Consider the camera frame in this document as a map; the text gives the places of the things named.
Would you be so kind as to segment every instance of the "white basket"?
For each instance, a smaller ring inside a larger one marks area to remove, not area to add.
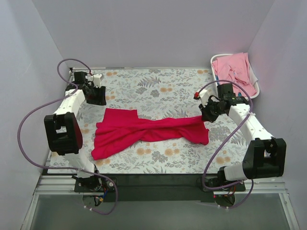
[[[214,55],[214,56],[211,58],[210,63],[211,63],[211,69],[212,69],[212,76],[213,76],[213,79],[214,79],[214,80],[217,80],[217,77],[216,77],[216,75],[215,75],[215,73],[214,73],[214,69],[213,69],[213,66],[212,66],[212,62],[215,61],[218,57],[228,56],[228,55],[232,55],[232,54],[218,54],[218,55]],[[249,63],[249,80],[250,80],[250,83],[253,84],[255,90],[257,91],[257,93],[256,93],[255,95],[253,95],[253,96],[250,97],[251,99],[253,99],[253,98],[255,98],[255,97],[257,97],[257,96],[259,95],[260,89],[259,89],[259,85],[258,85],[258,79],[256,78],[256,76],[255,76],[255,74],[254,74],[254,71],[253,71],[253,69],[252,69],[250,63]],[[218,83],[215,82],[214,85],[215,85],[215,92],[216,92],[216,95],[217,95],[217,86],[218,86]]]

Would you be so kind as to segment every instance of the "floral tablecloth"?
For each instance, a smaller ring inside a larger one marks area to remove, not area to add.
[[[104,75],[107,106],[84,102],[77,120],[83,134],[81,154],[97,166],[100,173],[202,173],[208,160],[222,141],[236,128],[226,115],[213,124],[206,122],[209,144],[192,144],[184,138],[159,142],[139,141],[108,159],[94,161],[96,123],[101,122],[106,108],[137,109],[140,118],[151,120],[166,117],[192,117],[201,115],[199,101],[193,99],[195,91],[212,80],[208,69],[117,69],[96,70]],[[247,150],[241,132],[223,147],[209,168],[216,173],[221,166],[239,163]],[[50,166],[69,166],[62,156],[53,152]],[[48,170],[48,173],[74,173],[69,170]]]

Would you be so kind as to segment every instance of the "white wall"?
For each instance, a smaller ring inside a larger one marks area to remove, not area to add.
[[[210,66],[247,51],[274,0],[33,0],[64,58],[92,67]]]
[[[62,57],[31,0],[0,1],[0,21],[0,229],[17,230],[40,175],[17,146],[17,128],[30,110],[62,96],[65,84],[56,72]],[[57,106],[33,114],[23,128],[24,148],[38,163],[48,150],[43,119]]]
[[[284,179],[301,229],[307,229],[307,1],[276,0],[249,49],[259,78],[256,115],[287,143]]]

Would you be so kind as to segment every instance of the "crumpled red cloth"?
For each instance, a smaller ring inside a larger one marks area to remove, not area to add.
[[[152,121],[138,117],[137,110],[106,109],[102,122],[96,124],[94,160],[105,159],[138,140],[160,141],[181,138],[207,145],[208,133],[201,116],[165,118]]]

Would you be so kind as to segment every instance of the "pink towel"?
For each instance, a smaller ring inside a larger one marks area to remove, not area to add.
[[[137,110],[107,108],[104,120],[96,126],[92,151],[94,160],[112,156],[138,140],[160,141],[185,137],[196,144],[209,143],[209,130],[201,116],[152,121],[138,118]]]
[[[239,84],[249,96],[257,93],[254,86],[249,80],[249,62],[247,53],[233,54],[223,57],[218,57],[212,62],[215,75],[219,80],[229,80]],[[242,96],[246,96],[238,87],[233,85],[234,93],[238,96],[240,92]]]

